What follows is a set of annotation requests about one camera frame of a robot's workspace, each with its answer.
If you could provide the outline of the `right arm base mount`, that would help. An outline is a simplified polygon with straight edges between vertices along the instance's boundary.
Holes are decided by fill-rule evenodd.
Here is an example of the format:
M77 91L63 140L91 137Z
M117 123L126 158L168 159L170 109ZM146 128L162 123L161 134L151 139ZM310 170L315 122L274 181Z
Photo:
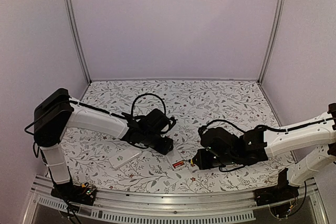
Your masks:
M254 191L254 200L257 206L269 205L284 200L294 199L299 196L298 187L272 186Z

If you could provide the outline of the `white remote control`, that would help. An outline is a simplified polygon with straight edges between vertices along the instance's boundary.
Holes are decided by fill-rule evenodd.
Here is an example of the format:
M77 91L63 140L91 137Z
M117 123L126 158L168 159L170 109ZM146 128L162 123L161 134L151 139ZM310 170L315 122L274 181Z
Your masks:
M176 149L172 149L170 152L167 153L166 158L168 160L168 162L170 163L170 165L173 168L173 164L176 162L181 162L183 161L181 155L179 154L179 152Z

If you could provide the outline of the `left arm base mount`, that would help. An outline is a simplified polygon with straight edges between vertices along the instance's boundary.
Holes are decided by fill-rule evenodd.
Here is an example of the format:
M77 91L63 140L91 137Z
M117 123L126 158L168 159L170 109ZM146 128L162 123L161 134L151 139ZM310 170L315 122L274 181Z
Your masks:
M97 194L97 188L88 183L76 185L73 182L54 184L51 196L66 202L75 202L82 205L93 206Z

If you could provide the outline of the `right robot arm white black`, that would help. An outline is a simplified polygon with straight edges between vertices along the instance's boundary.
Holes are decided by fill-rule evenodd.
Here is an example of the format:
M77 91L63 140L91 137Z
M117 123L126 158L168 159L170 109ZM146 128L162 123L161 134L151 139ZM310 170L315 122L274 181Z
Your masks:
M291 194L292 187L300 186L335 162L335 104L329 104L327 112L311 120L284 127L258 125L236 136L222 127L206 124L198 129L198 134L202 148L190 162L200 170L230 164L250 166L286 152L315 146L301 161L279 173L284 180L272 188L271 196L282 201Z

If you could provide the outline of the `red gold battery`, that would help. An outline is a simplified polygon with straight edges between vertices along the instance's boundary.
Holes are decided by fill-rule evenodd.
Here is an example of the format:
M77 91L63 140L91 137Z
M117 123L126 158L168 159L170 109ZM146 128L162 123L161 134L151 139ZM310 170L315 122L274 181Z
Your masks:
M175 170L179 170L179 169L182 169L182 168L184 168L185 167L185 165L177 165L177 166L173 166L173 168L175 169Z

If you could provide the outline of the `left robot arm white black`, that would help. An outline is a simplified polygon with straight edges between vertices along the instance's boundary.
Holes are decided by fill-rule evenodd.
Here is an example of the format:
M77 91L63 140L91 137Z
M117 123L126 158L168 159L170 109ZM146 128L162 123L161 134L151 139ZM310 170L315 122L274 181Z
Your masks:
M33 136L52 180L58 185L58 192L67 200L78 195L60 146L67 128L107 134L133 147L149 147L162 155L173 149L173 140L166 133L175 126L175 117L168 117L166 109L135 115L134 108L131 107L130 113L117 115L72 98L65 88L59 88L35 108L34 120L24 131Z

